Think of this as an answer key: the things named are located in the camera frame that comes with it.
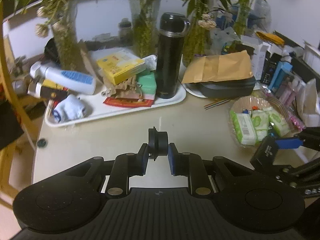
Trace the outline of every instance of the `blue label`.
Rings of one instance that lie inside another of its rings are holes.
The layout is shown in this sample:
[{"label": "blue label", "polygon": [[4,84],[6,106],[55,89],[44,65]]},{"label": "blue label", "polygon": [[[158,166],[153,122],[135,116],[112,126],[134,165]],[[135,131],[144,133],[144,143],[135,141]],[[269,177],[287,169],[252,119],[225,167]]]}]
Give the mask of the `blue label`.
[{"label": "blue label", "polygon": [[71,80],[75,80],[75,81],[78,81],[78,82],[81,82],[81,83],[85,83],[85,84],[89,84],[89,85],[91,85],[92,81],[93,81],[93,77],[92,76],[89,76],[89,75],[86,75],[86,74],[83,74],[83,73],[80,73],[80,72],[77,72],[77,71],[64,70],[64,71],[61,71],[61,74],[63,76],[65,76],[66,78],[69,78]]}]

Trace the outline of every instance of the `black bag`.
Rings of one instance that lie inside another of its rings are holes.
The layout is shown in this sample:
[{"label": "black bag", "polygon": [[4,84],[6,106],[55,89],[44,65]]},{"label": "black bag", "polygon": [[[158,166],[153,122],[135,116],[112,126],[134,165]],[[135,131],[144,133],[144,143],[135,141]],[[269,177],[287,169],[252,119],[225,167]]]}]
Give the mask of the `black bag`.
[{"label": "black bag", "polygon": [[0,150],[18,139],[23,130],[8,101],[0,104]]}]

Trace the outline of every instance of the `dried flower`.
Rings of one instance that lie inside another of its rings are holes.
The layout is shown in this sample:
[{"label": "dried flower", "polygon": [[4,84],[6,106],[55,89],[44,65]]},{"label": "dried flower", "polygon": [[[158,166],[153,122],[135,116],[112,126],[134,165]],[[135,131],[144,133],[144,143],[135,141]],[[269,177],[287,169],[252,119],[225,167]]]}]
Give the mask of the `dried flower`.
[{"label": "dried flower", "polygon": [[212,20],[199,20],[198,25],[206,30],[214,29],[217,26]]},{"label": "dried flower", "polygon": [[67,29],[65,28],[65,26],[63,24],[61,24],[61,22],[56,22],[54,25],[52,25],[52,28],[56,32],[66,32],[67,31]]},{"label": "dried flower", "polygon": [[41,18],[46,18],[46,11],[45,11],[45,7],[41,6],[38,10],[37,10],[37,16],[41,17]]},{"label": "dried flower", "polygon": [[211,17],[210,17],[210,15],[209,15],[209,14],[204,13],[204,14],[202,15],[202,19],[204,19],[204,20],[210,20],[210,19],[211,19]]},{"label": "dried flower", "polygon": [[36,24],[36,35],[40,38],[45,38],[48,36],[49,28],[45,24]]}]

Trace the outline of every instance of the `black thermos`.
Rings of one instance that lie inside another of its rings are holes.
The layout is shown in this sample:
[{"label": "black thermos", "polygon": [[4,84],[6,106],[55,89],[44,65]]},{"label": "black thermos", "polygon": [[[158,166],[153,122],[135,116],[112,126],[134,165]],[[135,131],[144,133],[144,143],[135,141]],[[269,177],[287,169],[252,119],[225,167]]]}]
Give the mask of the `black thermos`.
[{"label": "black thermos", "polygon": [[182,14],[164,13],[161,17],[156,69],[160,98],[172,98],[176,93],[183,41],[189,26]]}]

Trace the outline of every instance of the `green wet wipe package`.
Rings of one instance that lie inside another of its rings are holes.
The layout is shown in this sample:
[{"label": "green wet wipe package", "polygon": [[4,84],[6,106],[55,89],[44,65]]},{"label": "green wet wipe package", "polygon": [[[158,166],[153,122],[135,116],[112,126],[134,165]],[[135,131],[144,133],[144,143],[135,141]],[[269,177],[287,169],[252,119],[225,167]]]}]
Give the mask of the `green wet wipe package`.
[{"label": "green wet wipe package", "polygon": [[231,111],[231,118],[236,131],[236,137],[241,144],[255,145],[257,134],[249,114],[236,114]]},{"label": "green wet wipe package", "polygon": [[252,124],[256,130],[258,141],[261,142],[268,134],[269,117],[265,111],[252,111]]},{"label": "green wet wipe package", "polygon": [[263,110],[268,114],[269,121],[274,124],[273,128],[280,137],[290,132],[287,121],[273,107],[264,108]]}]

